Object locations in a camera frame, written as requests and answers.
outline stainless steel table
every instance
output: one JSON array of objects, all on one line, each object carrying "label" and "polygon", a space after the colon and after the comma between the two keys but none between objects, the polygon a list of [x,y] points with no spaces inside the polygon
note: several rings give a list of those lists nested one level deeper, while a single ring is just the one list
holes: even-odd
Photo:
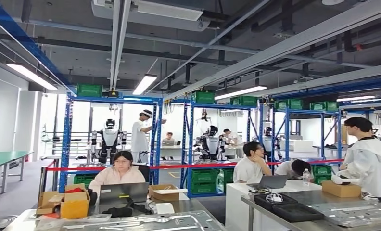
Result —
[{"label": "stainless steel table", "polygon": [[[294,198],[299,203],[304,205],[322,204],[322,203],[337,203],[337,202],[350,202],[360,201],[360,198],[340,198],[334,195],[323,192],[322,190],[305,191],[305,192],[286,192],[285,195]],[[249,206],[249,231],[253,231],[254,209],[267,217],[275,220],[284,227],[292,231],[381,231],[381,223],[366,225],[354,228],[345,228],[325,220],[306,221],[289,223],[288,221],[280,218],[265,208],[257,205],[254,202],[253,196],[242,196],[241,201]]]}]

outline brown cardboard box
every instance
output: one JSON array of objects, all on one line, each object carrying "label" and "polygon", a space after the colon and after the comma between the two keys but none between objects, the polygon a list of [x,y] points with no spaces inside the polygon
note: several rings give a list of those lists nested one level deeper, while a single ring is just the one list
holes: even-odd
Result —
[{"label": "brown cardboard box", "polygon": [[55,208],[59,202],[49,202],[49,200],[55,196],[63,196],[63,194],[56,191],[43,192],[38,201],[38,208],[36,209],[36,214],[50,214],[53,213],[53,208]]},{"label": "brown cardboard box", "polygon": [[156,185],[150,185],[149,188],[149,195],[153,199],[157,199],[160,201],[178,201],[179,200],[179,193],[170,193],[170,194],[159,194],[156,193],[154,190],[162,190],[162,189],[177,189],[177,187],[173,184],[156,184]]},{"label": "brown cardboard box", "polygon": [[360,197],[360,186],[355,184],[339,185],[331,180],[322,182],[322,191],[338,197]]},{"label": "brown cardboard box", "polygon": [[64,202],[60,206],[60,216],[65,219],[79,219],[87,217],[89,211],[90,196],[84,184],[72,184],[66,186],[66,191],[81,188],[83,192],[64,194]]}]

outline hair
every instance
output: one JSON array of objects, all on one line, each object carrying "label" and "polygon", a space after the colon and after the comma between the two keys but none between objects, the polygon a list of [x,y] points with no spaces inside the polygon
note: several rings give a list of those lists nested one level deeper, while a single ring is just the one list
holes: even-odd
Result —
[{"label": "hair", "polygon": [[129,151],[119,151],[119,152],[117,152],[117,153],[114,155],[114,157],[113,157],[113,163],[114,163],[118,158],[120,158],[120,157],[124,157],[125,159],[129,160],[129,161],[130,161],[129,165],[131,165],[131,164],[132,164],[132,161],[134,160],[134,159],[132,158],[132,154],[131,154],[131,152],[129,152]]},{"label": "hair", "polygon": [[357,127],[362,132],[370,132],[372,130],[372,122],[362,117],[352,117],[343,123],[345,126]]},{"label": "hair", "polygon": [[308,169],[308,171],[311,172],[311,165],[308,162],[305,162],[300,159],[294,160],[292,162],[291,168],[299,176],[303,175],[305,169]]},{"label": "hair", "polygon": [[248,142],[247,144],[245,144],[243,146],[243,152],[244,152],[244,154],[246,154],[247,157],[250,157],[250,156],[252,156],[250,154],[250,151],[255,152],[256,150],[261,149],[261,148],[262,148],[262,146],[259,142],[252,141],[252,142]]}]

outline woman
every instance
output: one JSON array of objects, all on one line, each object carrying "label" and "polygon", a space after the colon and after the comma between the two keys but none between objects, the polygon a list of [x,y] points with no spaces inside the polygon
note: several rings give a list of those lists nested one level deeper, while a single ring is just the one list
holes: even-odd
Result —
[{"label": "woman", "polygon": [[89,189],[100,196],[101,185],[145,182],[138,167],[132,166],[132,160],[132,154],[129,151],[117,152],[113,158],[113,166],[99,172],[90,183]]}]

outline green table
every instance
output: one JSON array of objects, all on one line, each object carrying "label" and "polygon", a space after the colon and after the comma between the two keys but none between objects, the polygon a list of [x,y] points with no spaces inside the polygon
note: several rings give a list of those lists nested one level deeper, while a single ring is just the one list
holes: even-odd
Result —
[{"label": "green table", "polygon": [[11,177],[20,177],[23,180],[25,157],[33,152],[0,152],[0,194],[6,192],[6,178],[8,177],[9,163],[21,159],[21,173],[19,175],[10,175]]}]

